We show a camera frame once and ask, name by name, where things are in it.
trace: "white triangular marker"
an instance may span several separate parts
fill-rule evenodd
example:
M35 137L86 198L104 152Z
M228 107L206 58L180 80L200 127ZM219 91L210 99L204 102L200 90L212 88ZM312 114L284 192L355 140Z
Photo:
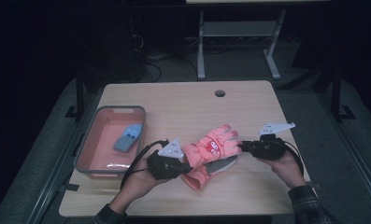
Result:
M287 123L283 123L283 124L266 123L263 126L263 128L260 130L259 134L263 135L263 134L279 133L281 131L291 129L293 127L295 127L294 123L291 123L291 124L287 124Z
M167 146L158 151L159 156L181 159L184 152L181 149L178 139L174 139Z

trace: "shirt cuff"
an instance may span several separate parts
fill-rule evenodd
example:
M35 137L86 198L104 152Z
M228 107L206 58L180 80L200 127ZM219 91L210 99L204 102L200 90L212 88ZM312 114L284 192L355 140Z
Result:
M94 217L93 224L122 224L126 219L127 214L121 216L114 212L108 204L100 210L100 212Z
M295 214L305 212L307 210L321 209L321 203L310 186L299 186L291 189L288 192L291 202L293 203L293 211Z

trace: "pink glove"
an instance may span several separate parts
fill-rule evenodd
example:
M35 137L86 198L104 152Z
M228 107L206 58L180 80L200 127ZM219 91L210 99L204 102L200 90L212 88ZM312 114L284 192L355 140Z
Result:
M237 131L230 131L231 126L224 124L209 132L204 138L195 144L182 147L185 152L185 161L196 168L207 162L224 159L241 153L238 146Z
M236 161L237 156L212 161L191 170L188 174L181 175L181 177L191 189L201 190L211 177L229 170Z

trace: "blue object in bin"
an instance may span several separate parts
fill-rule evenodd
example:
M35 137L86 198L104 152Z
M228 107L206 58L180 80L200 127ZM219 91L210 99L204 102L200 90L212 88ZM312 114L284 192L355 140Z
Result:
M141 127L141 124L130 124L127 126L121 137L113 145L113 148L120 152L127 152L141 134Z

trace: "glove logo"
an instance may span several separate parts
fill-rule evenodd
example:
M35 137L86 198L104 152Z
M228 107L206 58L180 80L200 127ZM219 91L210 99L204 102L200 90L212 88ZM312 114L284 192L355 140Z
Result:
M212 155L220 154L220 149L218 144L214 140L210 140L206 145L206 150L209 151Z

